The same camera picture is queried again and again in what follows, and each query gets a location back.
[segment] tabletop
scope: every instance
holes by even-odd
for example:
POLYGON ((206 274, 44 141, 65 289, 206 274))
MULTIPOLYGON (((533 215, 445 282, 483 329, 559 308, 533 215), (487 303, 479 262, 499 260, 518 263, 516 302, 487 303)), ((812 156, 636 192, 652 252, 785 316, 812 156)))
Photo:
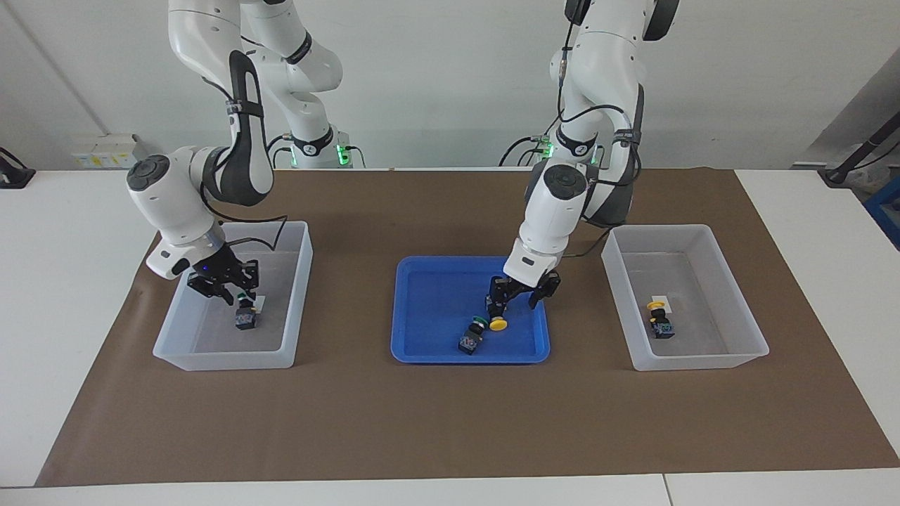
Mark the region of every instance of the tabletop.
MULTIPOLYGON (((897 251, 849 190, 828 189, 813 172, 738 171, 738 177, 896 450, 900 352, 885 321, 886 310, 900 301, 897 251)), ((0 215, 7 286, 0 292, 7 314, 0 339, 0 486, 29 487, 155 231, 131 203, 121 171, 40 173, 26 190, 0 193, 0 215)), ((3 503, 123 498, 147 504, 250 498, 303 504, 897 504, 900 469, 0 491, 3 503)))

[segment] blue plastic tray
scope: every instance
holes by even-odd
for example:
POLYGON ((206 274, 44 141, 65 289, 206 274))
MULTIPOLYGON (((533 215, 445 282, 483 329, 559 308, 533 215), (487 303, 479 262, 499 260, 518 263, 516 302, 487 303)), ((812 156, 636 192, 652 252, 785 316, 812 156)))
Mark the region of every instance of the blue plastic tray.
POLYGON ((397 265, 391 352, 407 364, 536 364, 550 355, 544 303, 522 294, 507 308, 509 326, 484 331, 474 355, 456 346, 472 316, 487 316, 491 276, 505 257, 407 257, 397 265))

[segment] green light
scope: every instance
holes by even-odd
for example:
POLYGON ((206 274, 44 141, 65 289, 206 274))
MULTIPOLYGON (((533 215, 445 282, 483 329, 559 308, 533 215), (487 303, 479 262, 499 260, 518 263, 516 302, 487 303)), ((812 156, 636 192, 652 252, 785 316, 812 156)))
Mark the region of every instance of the green light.
POLYGON ((347 152, 347 149, 340 144, 335 145, 335 148, 337 148, 337 162, 341 165, 350 163, 350 153, 347 152))

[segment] white plastic bin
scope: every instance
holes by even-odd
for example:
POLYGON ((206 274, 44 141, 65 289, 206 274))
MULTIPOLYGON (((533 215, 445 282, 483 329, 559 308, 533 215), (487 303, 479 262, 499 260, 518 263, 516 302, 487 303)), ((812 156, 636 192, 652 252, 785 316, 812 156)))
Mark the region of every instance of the white plastic bin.
POLYGON ((638 371, 735 367, 769 354, 706 225, 618 227, 602 257, 638 371), (669 300, 670 339, 655 338, 650 327, 646 305, 655 295, 669 300))
MULTIPOLYGON (((271 241, 280 224, 225 223, 222 228, 227 240, 259 237, 271 241)), ((265 296, 265 304, 258 326, 252 330, 235 328, 237 306, 229 306, 219 297, 207 299, 198 294, 187 286, 188 273, 184 273, 153 347, 155 357, 185 371, 293 365, 312 265, 306 223, 288 221, 275 251, 257 242, 232 248, 238 258, 259 260, 256 294, 265 296)))

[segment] brown table surface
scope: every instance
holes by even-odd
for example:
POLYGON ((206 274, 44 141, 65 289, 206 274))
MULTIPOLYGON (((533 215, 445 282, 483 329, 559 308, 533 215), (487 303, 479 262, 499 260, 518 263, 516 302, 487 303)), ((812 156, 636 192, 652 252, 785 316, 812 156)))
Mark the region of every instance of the brown table surface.
MULTIPOLYGON (((509 253, 527 174, 279 173, 315 258, 294 367, 188 373, 151 355, 175 283, 141 267, 38 486, 899 466, 731 171, 647 170, 631 223, 706 223, 770 354, 636 372, 597 256, 566 260, 536 366, 391 356, 397 263, 509 253)), ((599 231, 580 225, 571 250, 599 231)))

